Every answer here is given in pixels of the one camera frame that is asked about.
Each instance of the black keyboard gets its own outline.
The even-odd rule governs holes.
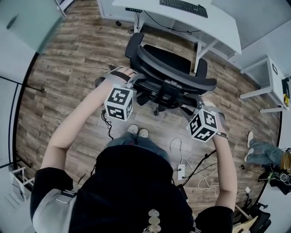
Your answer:
[[[170,6],[176,9],[188,11],[190,13],[208,18],[206,9],[200,5],[194,5],[180,0],[160,0],[160,5]]]

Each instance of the black office chair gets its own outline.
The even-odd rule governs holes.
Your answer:
[[[207,62],[204,59],[199,61],[196,76],[191,76],[189,60],[150,45],[142,47],[143,37],[143,33],[135,33],[125,51],[131,68],[146,76],[134,84],[139,105],[149,100],[157,103],[156,116],[165,109],[183,104],[196,108],[201,103],[199,95],[216,88],[216,79],[206,79]],[[187,108],[183,110],[188,115],[193,114]]]

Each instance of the chair armrest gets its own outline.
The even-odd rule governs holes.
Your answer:
[[[195,76],[201,77],[201,78],[206,78],[206,75],[207,75],[207,61],[200,58]]]
[[[128,58],[131,58],[138,46],[140,45],[142,39],[144,38],[143,33],[135,33],[129,40],[126,50],[125,50],[125,56]]]

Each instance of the white sneaker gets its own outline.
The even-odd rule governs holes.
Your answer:
[[[245,157],[245,162],[247,162],[247,158],[249,157],[249,155],[250,154],[252,154],[254,152],[254,149],[253,148],[251,148],[250,150],[249,150],[249,152],[246,154],[246,157]]]
[[[249,135],[247,136],[247,148],[250,148],[250,142],[252,139],[254,139],[254,133],[253,131],[250,131]]]
[[[137,134],[138,127],[137,127],[137,125],[131,125],[131,126],[128,127],[127,131],[129,133],[132,133],[132,134]]]
[[[141,129],[138,132],[138,136],[140,136],[140,137],[148,137],[149,136],[149,132],[146,129]]]

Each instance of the wooden floor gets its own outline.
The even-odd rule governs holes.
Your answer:
[[[77,0],[67,11],[67,18],[55,32],[44,51],[39,56],[28,79],[28,85],[44,88],[40,93],[26,88],[21,107],[17,128],[17,151],[28,162],[34,164],[28,169],[29,176],[40,168],[43,155],[49,139],[58,125],[94,88],[95,79],[108,71],[108,63],[117,66],[129,66],[129,59],[124,56],[130,35],[124,23],[123,27],[115,25],[114,20],[104,20],[100,17],[96,0]],[[159,47],[183,56],[191,61],[195,58],[194,44],[175,35],[145,27],[143,43]],[[229,142],[238,171],[239,192],[244,192],[248,186],[251,198],[256,199],[262,183],[257,182],[258,174],[242,171],[244,156],[248,149],[246,138],[253,130],[256,138],[276,144],[279,127],[279,113],[260,114],[259,109],[266,108],[270,100],[263,96],[240,100],[242,93],[256,89],[254,84],[211,53],[207,53],[208,78],[217,79],[217,88],[206,96],[221,108],[226,117],[226,128]],[[153,115],[155,104],[149,103],[141,107],[134,104],[134,111],[128,122],[112,122],[112,136],[119,137],[130,124],[149,131],[149,137],[161,148],[168,151],[172,166],[180,162],[180,141],[182,140],[182,155],[192,166],[203,158],[205,153],[213,149],[213,142],[207,144],[190,139],[185,127],[187,121],[179,110],[162,112]],[[68,151],[66,171],[77,182],[81,176],[83,184],[94,166],[95,158],[103,150],[110,138],[107,128],[100,117],[101,109],[97,110],[81,130],[77,139]],[[201,169],[216,162],[216,155],[205,161]],[[216,165],[201,172],[202,175],[212,173]],[[248,169],[262,172],[258,166]],[[189,205],[194,214],[213,206],[216,197],[214,188],[200,190],[197,187],[200,176],[193,176],[186,186]],[[209,177],[210,185],[217,185],[217,172]],[[244,199],[238,196],[238,202]]]

